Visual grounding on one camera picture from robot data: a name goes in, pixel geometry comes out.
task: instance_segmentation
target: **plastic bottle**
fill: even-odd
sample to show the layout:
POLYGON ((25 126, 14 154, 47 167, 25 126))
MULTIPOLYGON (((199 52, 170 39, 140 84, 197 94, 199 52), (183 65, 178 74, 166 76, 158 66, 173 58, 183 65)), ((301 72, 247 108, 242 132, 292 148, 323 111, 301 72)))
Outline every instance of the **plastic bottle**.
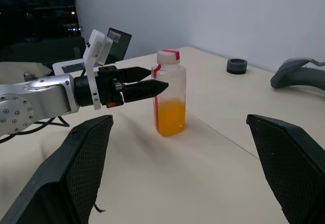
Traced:
POLYGON ((186 69, 181 66, 178 50, 161 50, 158 66, 152 68, 152 78, 169 83, 169 87, 154 98, 154 120, 162 136, 184 130, 186 101, 186 69))

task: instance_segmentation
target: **juice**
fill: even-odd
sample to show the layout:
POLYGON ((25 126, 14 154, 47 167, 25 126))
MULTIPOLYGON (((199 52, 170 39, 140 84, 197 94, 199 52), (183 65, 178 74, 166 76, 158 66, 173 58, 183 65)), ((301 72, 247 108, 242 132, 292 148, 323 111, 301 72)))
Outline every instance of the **juice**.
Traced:
POLYGON ((171 99, 155 101, 155 125, 162 136, 171 136, 184 130, 185 102, 171 99))

